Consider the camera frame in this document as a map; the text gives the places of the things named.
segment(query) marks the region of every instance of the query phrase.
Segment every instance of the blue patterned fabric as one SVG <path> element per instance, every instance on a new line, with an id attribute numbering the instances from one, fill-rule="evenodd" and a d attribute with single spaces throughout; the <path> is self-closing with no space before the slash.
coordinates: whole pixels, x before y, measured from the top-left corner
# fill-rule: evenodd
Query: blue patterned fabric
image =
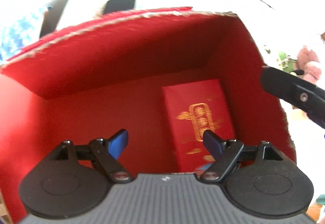
<path id="1" fill-rule="evenodd" d="M 13 25 L 0 28 L 0 63 L 18 54 L 23 47 L 38 41 L 43 15 L 48 9 L 48 6 L 44 6 L 15 21 Z"/>

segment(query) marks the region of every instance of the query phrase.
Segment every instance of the small red box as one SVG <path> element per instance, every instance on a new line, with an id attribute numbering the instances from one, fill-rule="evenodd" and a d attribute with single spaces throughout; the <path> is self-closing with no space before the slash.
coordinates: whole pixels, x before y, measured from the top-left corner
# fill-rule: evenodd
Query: small red box
<path id="1" fill-rule="evenodd" d="M 164 87 L 165 104 L 174 137 L 178 169 L 194 172 L 213 162 L 203 146 L 203 132 L 234 138 L 229 111 L 217 79 Z"/>

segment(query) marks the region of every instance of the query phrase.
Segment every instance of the open red cardboard box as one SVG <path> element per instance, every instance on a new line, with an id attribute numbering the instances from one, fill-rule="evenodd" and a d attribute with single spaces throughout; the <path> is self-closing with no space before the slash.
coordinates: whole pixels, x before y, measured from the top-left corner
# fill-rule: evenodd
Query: open red cardboard box
<path id="1" fill-rule="evenodd" d="M 233 13 L 191 8 L 114 13 L 47 35 L 2 65 L 0 188 L 15 222 L 22 178 L 60 141 L 87 144 L 121 128 L 133 174 L 175 172 L 162 87 L 220 80 L 236 138 L 271 141 L 295 160 L 263 60 Z"/>

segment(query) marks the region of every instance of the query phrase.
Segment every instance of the white logo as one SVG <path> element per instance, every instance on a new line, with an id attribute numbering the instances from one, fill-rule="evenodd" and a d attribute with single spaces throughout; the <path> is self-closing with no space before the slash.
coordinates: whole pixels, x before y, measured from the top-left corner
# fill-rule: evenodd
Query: white logo
<path id="1" fill-rule="evenodd" d="M 171 178 L 168 175 L 162 178 L 162 180 L 165 181 L 165 182 L 169 181 L 170 179 Z"/>

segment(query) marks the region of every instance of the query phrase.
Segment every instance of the ribbed gray surface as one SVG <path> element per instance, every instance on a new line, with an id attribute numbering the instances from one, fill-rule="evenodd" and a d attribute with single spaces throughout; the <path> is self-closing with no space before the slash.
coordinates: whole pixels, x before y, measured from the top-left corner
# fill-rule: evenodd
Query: ribbed gray surface
<path id="1" fill-rule="evenodd" d="M 140 174 L 135 181 L 114 185 L 105 200 L 88 213 L 67 220 L 32 215 L 20 224 L 305 224 L 305 214 L 282 220 L 250 216 L 231 204 L 220 187 L 194 175 Z"/>

